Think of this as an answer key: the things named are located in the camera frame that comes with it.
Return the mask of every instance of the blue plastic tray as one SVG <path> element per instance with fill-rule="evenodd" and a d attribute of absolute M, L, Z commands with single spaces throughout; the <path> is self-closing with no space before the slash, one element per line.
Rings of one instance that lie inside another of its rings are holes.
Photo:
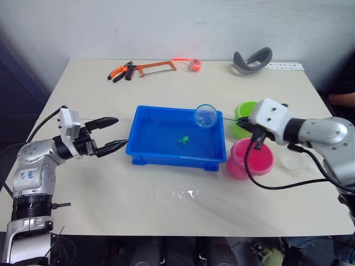
<path fill-rule="evenodd" d="M 223 119 L 204 129 L 196 125 L 195 110 L 138 106 L 126 153 L 134 165 L 176 165 L 218 171 L 226 161 Z M 188 136 L 183 145 L 179 140 Z"/>

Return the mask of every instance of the white wall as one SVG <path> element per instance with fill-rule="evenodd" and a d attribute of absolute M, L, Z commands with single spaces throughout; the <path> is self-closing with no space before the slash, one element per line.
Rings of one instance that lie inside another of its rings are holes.
<path fill-rule="evenodd" d="M 354 49 L 354 0 L 1 0 L 3 42 L 53 90 L 69 58 L 232 59 L 269 46 L 316 88 Z"/>

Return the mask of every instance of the green cup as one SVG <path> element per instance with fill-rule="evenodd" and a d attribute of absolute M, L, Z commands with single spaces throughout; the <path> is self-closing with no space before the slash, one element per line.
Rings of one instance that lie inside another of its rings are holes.
<path fill-rule="evenodd" d="M 246 101 L 235 109 L 235 119 L 237 120 L 238 118 L 244 117 L 244 116 L 250 116 L 251 113 L 253 112 L 253 109 L 256 105 L 255 101 Z M 233 134 L 238 138 L 238 139 L 245 139 L 246 137 L 250 137 L 251 133 L 246 131 L 245 129 L 242 129 L 235 123 L 232 124 L 232 132 Z"/>

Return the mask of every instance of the person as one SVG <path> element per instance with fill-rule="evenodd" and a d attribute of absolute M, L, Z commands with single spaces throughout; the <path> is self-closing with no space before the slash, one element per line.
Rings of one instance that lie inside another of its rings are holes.
<path fill-rule="evenodd" d="M 328 101 L 336 116 L 355 125 L 355 53 L 328 92 Z"/>

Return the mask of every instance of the gray headset strap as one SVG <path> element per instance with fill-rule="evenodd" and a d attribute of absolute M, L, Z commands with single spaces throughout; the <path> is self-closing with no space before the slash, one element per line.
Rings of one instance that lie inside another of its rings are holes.
<path fill-rule="evenodd" d="M 269 47 L 264 47 L 256 53 L 253 53 L 253 55 L 251 55 L 248 59 L 247 63 L 245 63 L 239 52 L 235 52 L 233 58 L 233 67 L 237 69 L 241 74 L 251 74 L 258 72 L 260 69 L 265 67 L 268 63 L 270 63 L 271 58 L 272 50 Z M 259 61 L 260 65 L 249 66 L 249 64 L 256 61 Z"/>

